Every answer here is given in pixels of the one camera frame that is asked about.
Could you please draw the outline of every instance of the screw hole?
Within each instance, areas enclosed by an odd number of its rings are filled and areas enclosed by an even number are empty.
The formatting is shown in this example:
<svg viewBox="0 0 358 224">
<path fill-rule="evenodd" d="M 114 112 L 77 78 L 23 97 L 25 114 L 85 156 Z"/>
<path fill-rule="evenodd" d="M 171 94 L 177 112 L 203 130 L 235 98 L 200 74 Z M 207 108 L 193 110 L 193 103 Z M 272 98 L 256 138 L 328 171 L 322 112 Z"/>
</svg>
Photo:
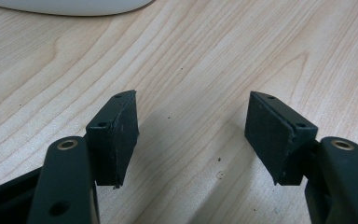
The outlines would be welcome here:
<svg viewBox="0 0 358 224">
<path fill-rule="evenodd" d="M 67 149 L 71 149 L 73 147 L 77 146 L 77 141 L 70 139 L 70 140 L 66 140 L 63 141 L 61 143 L 58 144 L 57 149 L 59 150 L 67 150 Z"/>
<path fill-rule="evenodd" d="M 98 123 L 98 127 L 101 127 L 101 128 L 102 128 L 102 127 L 106 126 L 106 124 L 107 124 L 106 122 Z"/>
<path fill-rule="evenodd" d="M 49 213 L 53 217 L 58 217 L 66 213 L 70 206 L 71 204 L 69 202 L 60 201 L 50 207 Z"/>
<path fill-rule="evenodd" d="M 354 150 L 354 146 L 348 142 L 340 141 L 340 140 L 333 140 L 331 144 L 337 148 L 343 150 Z"/>
</svg>

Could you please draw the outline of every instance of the white object's dark edge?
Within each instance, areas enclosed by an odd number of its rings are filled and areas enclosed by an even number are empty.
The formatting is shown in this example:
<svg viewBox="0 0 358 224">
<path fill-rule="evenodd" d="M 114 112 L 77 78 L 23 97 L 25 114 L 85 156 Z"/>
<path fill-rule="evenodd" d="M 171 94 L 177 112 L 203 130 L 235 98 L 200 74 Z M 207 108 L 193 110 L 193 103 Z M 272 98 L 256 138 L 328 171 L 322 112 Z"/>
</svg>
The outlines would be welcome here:
<svg viewBox="0 0 358 224">
<path fill-rule="evenodd" d="M 0 7 L 64 16 L 104 16 L 135 10 L 153 0 L 0 0 Z"/>
</svg>

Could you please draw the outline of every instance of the light wood tabletop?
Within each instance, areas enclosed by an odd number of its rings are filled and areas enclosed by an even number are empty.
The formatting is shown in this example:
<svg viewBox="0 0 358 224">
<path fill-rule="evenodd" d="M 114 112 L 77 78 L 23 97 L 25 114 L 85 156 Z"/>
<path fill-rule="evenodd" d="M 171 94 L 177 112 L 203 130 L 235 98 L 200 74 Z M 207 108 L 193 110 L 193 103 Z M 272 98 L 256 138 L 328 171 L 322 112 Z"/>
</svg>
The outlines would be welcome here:
<svg viewBox="0 0 358 224">
<path fill-rule="evenodd" d="M 137 90 L 138 144 L 102 223 L 310 223 L 244 137 L 250 91 L 358 143 L 358 1 L 156 0 L 64 17 L 0 8 L 0 184 Z"/>
</svg>

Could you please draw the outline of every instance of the metal ring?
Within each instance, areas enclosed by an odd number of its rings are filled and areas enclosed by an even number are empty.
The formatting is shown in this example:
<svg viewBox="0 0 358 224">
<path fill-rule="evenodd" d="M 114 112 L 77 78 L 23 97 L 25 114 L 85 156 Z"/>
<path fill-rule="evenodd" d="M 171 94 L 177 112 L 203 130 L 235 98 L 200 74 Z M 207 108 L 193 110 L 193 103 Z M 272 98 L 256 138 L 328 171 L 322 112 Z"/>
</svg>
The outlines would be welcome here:
<svg viewBox="0 0 358 224">
<path fill-rule="evenodd" d="M 343 150 L 347 150 L 347 151 L 354 150 L 354 146 L 351 143 L 346 142 L 346 141 L 335 139 L 335 140 L 331 141 L 331 144 L 339 149 L 343 149 Z"/>
<path fill-rule="evenodd" d="M 65 140 L 63 142 L 60 142 L 57 146 L 57 149 L 59 150 L 68 150 L 73 147 L 77 146 L 77 141 L 75 139 L 69 139 Z"/>
</svg>

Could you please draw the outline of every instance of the white curved object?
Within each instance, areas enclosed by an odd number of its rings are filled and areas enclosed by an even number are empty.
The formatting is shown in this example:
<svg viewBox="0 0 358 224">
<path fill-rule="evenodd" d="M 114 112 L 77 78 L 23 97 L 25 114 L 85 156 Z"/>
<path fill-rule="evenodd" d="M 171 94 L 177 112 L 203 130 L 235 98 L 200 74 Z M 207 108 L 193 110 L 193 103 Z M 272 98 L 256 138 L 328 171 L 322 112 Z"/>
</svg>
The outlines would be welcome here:
<svg viewBox="0 0 358 224">
<path fill-rule="evenodd" d="M 66 15 L 102 16 L 134 10 L 152 0 L 0 0 L 0 7 Z"/>
</svg>

